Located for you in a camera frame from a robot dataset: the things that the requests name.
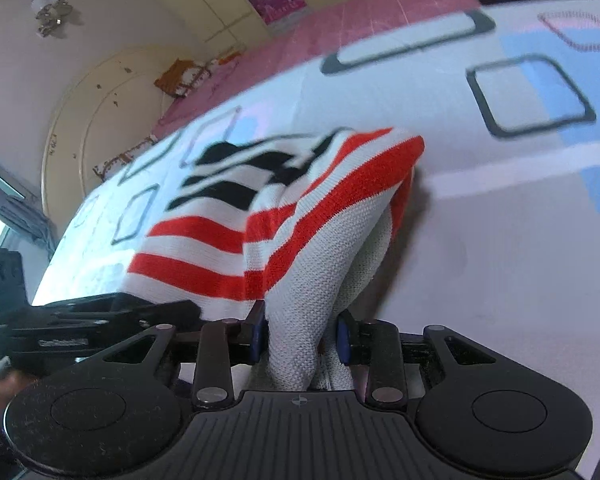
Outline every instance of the striped sweater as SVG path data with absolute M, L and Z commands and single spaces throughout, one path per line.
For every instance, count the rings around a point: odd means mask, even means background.
M 334 320 L 384 257 L 423 150 L 398 128 L 215 144 L 142 242 L 123 290 L 193 300 L 205 319 L 244 318 L 264 299 L 259 386 L 348 389 Z

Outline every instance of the pillow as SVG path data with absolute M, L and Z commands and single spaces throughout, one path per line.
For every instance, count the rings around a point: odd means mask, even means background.
M 232 49 L 204 66 L 190 59 L 177 59 L 167 72 L 155 80 L 154 85 L 173 98 L 186 97 L 211 78 L 220 66 L 231 63 L 240 54 L 239 50 Z
M 205 71 L 206 67 L 198 65 L 195 61 L 176 59 L 167 72 L 154 81 L 154 85 L 173 98 L 184 97 L 194 81 Z
M 114 176 L 122 167 L 126 166 L 136 157 L 142 155 L 150 147 L 158 142 L 157 137 L 148 136 L 145 137 L 141 142 L 136 144 L 134 147 L 129 148 L 126 152 L 122 152 L 109 160 L 101 164 L 97 164 L 93 167 L 93 173 L 95 173 L 103 182 L 109 180 Z

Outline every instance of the pink blanket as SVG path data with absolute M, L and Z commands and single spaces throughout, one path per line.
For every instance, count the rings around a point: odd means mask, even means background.
M 153 133 L 162 139 L 240 92 L 357 40 L 479 6 L 477 0 L 348 0 L 318 10 L 293 31 L 223 66 L 192 95 L 177 99 Z

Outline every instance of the light fixture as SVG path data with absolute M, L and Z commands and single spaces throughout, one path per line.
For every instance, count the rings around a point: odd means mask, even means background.
M 38 35 L 46 38 L 62 25 L 65 16 L 74 10 L 67 0 L 32 0 L 31 9 L 38 20 Z

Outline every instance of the round pad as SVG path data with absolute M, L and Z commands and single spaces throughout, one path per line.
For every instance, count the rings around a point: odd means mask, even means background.
M 51 416 L 68 430 L 93 431 L 120 420 L 125 407 L 125 401 L 118 394 L 85 388 L 57 399 L 51 406 Z
M 474 400 L 474 417 L 487 428 L 504 433 L 525 433 L 546 419 L 544 404 L 534 396 L 512 390 L 483 394 Z
M 519 478 L 568 466 L 587 447 L 589 410 L 571 390 L 528 368 L 462 367 L 422 398 L 416 425 L 448 460 L 478 474 Z
M 28 467 L 54 476 L 112 476 L 152 459 L 180 427 L 180 406 L 157 381 L 116 376 L 42 380 L 16 396 L 7 438 Z

